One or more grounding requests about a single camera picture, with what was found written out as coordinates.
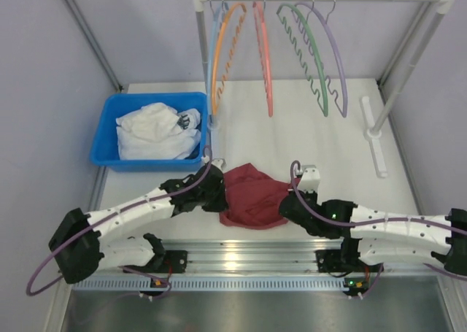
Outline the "red tank top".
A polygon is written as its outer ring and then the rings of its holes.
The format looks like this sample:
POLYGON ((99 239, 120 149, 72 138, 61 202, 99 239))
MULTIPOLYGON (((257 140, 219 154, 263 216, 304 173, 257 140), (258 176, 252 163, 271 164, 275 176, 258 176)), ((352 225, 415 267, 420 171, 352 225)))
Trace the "red tank top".
POLYGON ((288 223, 279 214, 279 205, 291 184, 271 178, 251 163, 227 171, 224 183, 228 209, 219 214, 222 225, 262 231, 288 223))

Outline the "lilac hanger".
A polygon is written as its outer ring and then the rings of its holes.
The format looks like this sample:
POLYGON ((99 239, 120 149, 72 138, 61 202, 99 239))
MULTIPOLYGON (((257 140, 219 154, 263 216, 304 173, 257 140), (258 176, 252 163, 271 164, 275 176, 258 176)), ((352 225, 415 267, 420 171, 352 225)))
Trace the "lilac hanger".
MULTIPOLYGON (((341 59, 341 54, 339 51, 339 46, 337 45, 336 38, 333 35, 333 32, 330 26, 328 25, 329 15, 334 11, 335 6, 333 6, 333 9, 326 15, 326 17, 324 17, 323 14, 316 8, 314 4, 306 3, 305 1, 299 1, 294 5, 297 6, 298 9, 302 12, 308 24, 309 24, 310 16, 313 15, 319 21, 320 25, 323 27, 324 33, 328 39, 328 43, 333 53, 333 58, 334 58, 337 73, 338 73, 338 83, 340 84, 340 90, 332 88, 331 87, 332 79, 330 75, 325 72, 326 88, 328 92, 328 103, 332 99, 334 104, 336 105, 336 108, 339 111, 339 114, 343 118, 346 118, 348 115, 348 105, 349 105, 346 75, 345 75, 344 65, 341 59)), ((303 43, 306 46, 308 44, 308 39, 306 38, 304 30, 302 29, 301 25, 298 24, 298 18, 293 14, 292 16, 293 16, 294 21, 296 22, 298 31, 300 32, 302 36, 303 43)), ((311 50, 307 50, 307 51, 312 57, 311 50)))

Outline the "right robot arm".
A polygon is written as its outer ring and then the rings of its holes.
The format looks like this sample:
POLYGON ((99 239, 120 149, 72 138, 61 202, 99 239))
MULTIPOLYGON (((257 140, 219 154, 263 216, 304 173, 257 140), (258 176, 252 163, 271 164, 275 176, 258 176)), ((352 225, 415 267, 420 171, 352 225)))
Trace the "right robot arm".
POLYGON ((402 215, 378 211, 352 201, 321 204, 316 193, 292 191, 279 214, 310 236, 340 239, 340 261, 349 271, 384 263, 422 264, 466 279, 466 211, 446 215, 402 215))

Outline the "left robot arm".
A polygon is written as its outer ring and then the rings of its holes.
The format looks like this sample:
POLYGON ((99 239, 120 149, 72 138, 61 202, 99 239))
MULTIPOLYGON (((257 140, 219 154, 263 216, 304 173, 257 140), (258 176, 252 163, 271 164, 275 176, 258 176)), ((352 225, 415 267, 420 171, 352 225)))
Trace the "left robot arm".
POLYGON ((134 200, 99 211, 68 212, 49 241, 50 251, 66 283, 81 282, 97 271, 128 266, 158 271, 166 251, 152 233, 131 232, 195 208, 227 210, 223 168, 219 160, 184 179, 168 179, 134 200))

